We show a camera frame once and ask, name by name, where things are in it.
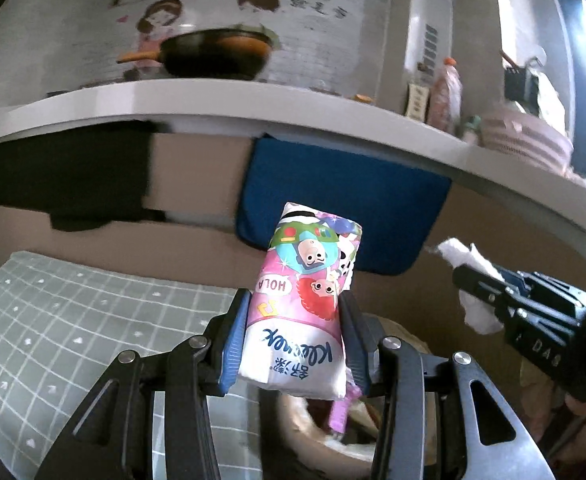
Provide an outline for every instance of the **crumpled tissue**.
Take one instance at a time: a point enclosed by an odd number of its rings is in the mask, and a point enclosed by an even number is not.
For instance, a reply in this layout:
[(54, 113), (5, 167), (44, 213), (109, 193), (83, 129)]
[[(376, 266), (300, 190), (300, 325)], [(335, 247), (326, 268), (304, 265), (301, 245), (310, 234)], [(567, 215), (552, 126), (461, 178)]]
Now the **crumpled tissue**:
[[(468, 248), (457, 238), (449, 238), (437, 246), (436, 251), (455, 269), (461, 265), (467, 264), (475, 270), (486, 272), (496, 280), (504, 281), (503, 277), (492, 266), (476, 246), (471, 244)], [(473, 330), (481, 335), (492, 334), (502, 330), (503, 325), (497, 319), (494, 308), (484, 301), (471, 296), (468, 292), (461, 290), (460, 303), (465, 310), (464, 323), (469, 325)]]

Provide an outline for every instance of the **woven basket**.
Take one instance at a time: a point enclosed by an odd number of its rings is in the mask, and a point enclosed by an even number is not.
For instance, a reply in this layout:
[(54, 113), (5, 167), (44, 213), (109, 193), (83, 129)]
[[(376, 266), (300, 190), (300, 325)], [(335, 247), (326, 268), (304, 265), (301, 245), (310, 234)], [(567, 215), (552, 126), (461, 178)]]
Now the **woven basket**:
[(553, 173), (564, 174), (571, 161), (571, 141), (529, 114), (499, 108), (482, 116), (481, 133), (485, 148), (515, 155)]

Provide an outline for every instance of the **black pan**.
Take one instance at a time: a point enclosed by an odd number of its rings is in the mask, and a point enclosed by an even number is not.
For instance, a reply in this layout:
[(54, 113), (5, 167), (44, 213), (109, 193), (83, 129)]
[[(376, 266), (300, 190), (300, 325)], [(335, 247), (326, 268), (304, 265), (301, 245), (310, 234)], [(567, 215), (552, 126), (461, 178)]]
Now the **black pan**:
[(272, 50), (273, 40), (261, 32), (213, 28), (168, 38), (158, 51), (123, 54), (118, 63), (151, 59), (177, 77), (252, 80)]

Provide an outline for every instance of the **kleenex tissue package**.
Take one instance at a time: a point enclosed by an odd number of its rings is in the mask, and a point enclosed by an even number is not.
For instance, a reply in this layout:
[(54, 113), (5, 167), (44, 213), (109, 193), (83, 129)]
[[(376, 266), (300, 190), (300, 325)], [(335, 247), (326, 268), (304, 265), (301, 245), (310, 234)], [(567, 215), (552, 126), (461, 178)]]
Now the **kleenex tissue package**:
[(287, 203), (249, 305), (240, 375), (293, 396), (341, 399), (337, 297), (351, 285), (361, 227)]

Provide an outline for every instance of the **blue towel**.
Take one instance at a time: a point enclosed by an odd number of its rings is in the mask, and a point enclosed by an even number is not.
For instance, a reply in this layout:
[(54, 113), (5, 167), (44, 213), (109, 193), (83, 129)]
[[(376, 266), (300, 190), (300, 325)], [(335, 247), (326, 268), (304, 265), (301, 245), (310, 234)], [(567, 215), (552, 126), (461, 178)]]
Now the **blue towel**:
[(395, 275), (416, 260), (451, 187), (429, 171), (371, 156), (262, 137), (255, 141), (235, 221), (238, 238), (266, 249), (286, 202), (362, 226), (355, 268)]

